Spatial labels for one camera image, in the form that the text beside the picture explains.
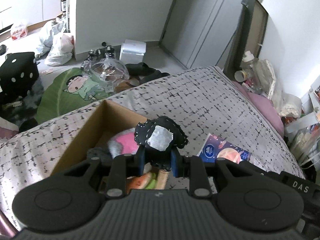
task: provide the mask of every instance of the white bottle cap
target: white bottle cap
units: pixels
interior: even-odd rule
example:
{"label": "white bottle cap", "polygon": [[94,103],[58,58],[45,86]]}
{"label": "white bottle cap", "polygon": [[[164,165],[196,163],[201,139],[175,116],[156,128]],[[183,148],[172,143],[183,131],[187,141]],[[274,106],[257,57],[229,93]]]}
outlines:
{"label": "white bottle cap", "polygon": [[243,62],[249,62],[251,60],[254,60],[254,55],[250,52],[250,50],[247,50],[244,53],[244,57],[242,58]]}

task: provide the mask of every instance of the black robotic device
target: black robotic device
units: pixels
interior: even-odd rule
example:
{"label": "black robotic device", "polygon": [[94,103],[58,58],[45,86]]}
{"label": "black robotic device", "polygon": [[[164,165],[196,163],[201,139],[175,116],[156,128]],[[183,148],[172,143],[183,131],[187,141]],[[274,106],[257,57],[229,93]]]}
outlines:
{"label": "black robotic device", "polygon": [[[171,163],[175,177],[189,177],[189,190],[127,194],[126,178],[142,175],[154,160]],[[98,193],[103,176],[108,181]],[[12,208],[24,229],[14,239],[312,239],[320,235],[319,194],[312,182],[246,161],[203,163],[176,147],[159,156],[140,146],[136,155],[83,161],[21,190]]]}

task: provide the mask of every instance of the bed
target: bed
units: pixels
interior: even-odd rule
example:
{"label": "bed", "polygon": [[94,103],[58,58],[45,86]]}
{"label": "bed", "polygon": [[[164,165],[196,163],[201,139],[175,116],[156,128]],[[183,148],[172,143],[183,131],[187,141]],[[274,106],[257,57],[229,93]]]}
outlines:
{"label": "bed", "polygon": [[[207,134],[226,138],[252,153],[266,170],[304,178],[276,130],[218,67],[202,67],[158,79],[109,98],[150,119],[166,115],[188,135],[182,155],[196,155]],[[15,194],[49,176],[59,157],[99,102],[47,121],[0,144],[0,209],[20,229],[11,210]],[[187,188],[169,176],[166,188]]]}

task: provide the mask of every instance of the screw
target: screw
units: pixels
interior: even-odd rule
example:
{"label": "screw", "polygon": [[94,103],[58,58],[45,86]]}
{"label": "screw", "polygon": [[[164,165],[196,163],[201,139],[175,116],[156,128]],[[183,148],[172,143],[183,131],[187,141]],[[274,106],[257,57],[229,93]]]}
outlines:
{"label": "screw", "polygon": [[111,188],[107,191],[109,197],[120,197],[122,195],[122,190],[119,188]]}
{"label": "screw", "polygon": [[197,188],[197,189],[194,191],[194,194],[195,194],[197,197],[207,197],[207,196],[209,196],[210,191],[207,190],[206,188]]}

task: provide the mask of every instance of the blue logo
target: blue logo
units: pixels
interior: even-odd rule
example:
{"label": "blue logo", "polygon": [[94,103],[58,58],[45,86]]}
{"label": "blue logo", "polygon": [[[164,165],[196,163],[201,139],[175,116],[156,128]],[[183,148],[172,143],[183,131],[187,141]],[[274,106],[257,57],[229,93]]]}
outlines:
{"label": "blue logo", "polygon": [[208,144],[204,147],[204,155],[207,158],[212,158],[213,157],[213,150],[214,150],[214,146],[211,144]]}

